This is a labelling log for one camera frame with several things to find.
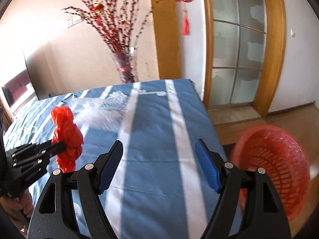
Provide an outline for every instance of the vase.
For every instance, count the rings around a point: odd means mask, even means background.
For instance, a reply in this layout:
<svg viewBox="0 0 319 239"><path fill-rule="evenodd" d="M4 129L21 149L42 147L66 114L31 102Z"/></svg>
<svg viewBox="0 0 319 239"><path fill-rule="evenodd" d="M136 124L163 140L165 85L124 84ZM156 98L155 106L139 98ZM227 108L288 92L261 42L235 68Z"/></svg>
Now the vase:
<svg viewBox="0 0 319 239"><path fill-rule="evenodd" d="M120 74L122 83L138 81L137 74L137 48L130 48L130 52L112 52L113 60Z"/></svg>

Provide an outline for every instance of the silver screw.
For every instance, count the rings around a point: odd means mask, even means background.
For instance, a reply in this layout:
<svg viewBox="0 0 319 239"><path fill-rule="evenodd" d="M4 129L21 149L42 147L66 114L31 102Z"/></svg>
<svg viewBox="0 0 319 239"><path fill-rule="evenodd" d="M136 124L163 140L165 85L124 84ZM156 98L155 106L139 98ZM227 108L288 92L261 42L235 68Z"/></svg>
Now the silver screw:
<svg viewBox="0 0 319 239"><path fill-rule="evenodd" d="M93 167L94 167L94 164L87 164L87 165L85 166L85 169L86 169L86 170L91 170L91 169L93 169Z"/></svg>
<svg viewBox="0 0 319 239"><path fill-rule="evenodd" d="M226 163L224 164L224 166L225 166L227 169L232 169L232 168L234 167L234 165L233 165L232 163L230 163L230 162L226 162Z"/></svg>
<svg viewBox="0 0 319 239"><path fill-rule="evenodd" d="M264 168L259 167L259 168L258 168L258 172L259 172L260 174L265 174L265 173L266 173L266 170L265 170Z"/></svg>
<svg viewBox="0 0 319 239"><path fill-rule="evenodd" d="M58 175L58 174L60 174L60 172L61 172L60 169L55 169L55 170L53 171L53 175Z"/></svg>

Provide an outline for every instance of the glass pane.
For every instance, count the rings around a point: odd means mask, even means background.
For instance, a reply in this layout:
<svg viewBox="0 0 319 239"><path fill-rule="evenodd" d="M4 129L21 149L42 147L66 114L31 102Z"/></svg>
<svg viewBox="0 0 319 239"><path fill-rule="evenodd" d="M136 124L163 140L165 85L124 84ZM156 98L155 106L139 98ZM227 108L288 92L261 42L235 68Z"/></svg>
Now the glass pane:
<svg viewBox="0 0 319 239"><path fill-rule="evenodd" d="M265 31L264 0L239 0L240 23Z"/></svg>
<svg viewBox="0 0 319 239"><path fill-rule="evenodd" d="M236 67L239 26L214 22L214 67Z"/></svg>
<svg viewBox="0 0 319 239"><path fill-rule="evenodd" d="M236 69L213 69L210 106L229 103L235 73Z"/></svg>
<svg viewBox="0 0 319 239"><path fill-rule="evenodd" d="M264 61L265 34L240 27L238 67L261 69Z"/></svg>
<svg viewBox="0 0 319 239"><path fill-rule="evenodd" d="M213 15L216 20L238 23L237 0L213 0Z"/></svg>
<svg viewBox="0 0 319 239"><path fill-rule="evenodd" d="M231 103L252 102L255 98L259 78L259 70L238 69Z"/></svg>

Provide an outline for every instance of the crumpled red bag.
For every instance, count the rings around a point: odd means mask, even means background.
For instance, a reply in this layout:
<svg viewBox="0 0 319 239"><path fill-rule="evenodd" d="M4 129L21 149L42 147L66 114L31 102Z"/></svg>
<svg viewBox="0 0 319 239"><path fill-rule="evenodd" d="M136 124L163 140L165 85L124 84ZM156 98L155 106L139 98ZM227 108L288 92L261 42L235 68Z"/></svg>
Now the crumpled red bag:
<svg viewBox="0 0 319 239"><path fill-rule="evenodd" d="M66 150L56 155L56 164L64 173L75 171L75 160L82 154L83 135L73 123L73 113L69 107L55 107L51 117L56 128L52 144L58 141L66 143Z"/></svg>

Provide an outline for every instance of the red plastic basket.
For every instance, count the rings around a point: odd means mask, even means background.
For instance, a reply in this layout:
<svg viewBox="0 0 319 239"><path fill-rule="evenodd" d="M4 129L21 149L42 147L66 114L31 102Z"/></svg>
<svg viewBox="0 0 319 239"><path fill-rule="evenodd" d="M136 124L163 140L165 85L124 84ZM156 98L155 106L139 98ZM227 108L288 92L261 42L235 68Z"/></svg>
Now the red plastic basket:
<svg viewBox="0 0 319 239"><path fill-rule="evenodd" d="M302 210L309 191L308 158L298 142L286 131L270 125L246 131L234 146L231 161L240 169L263 167L277 189L288 221ZM244 209L246 190L239 203Z"/></svg>

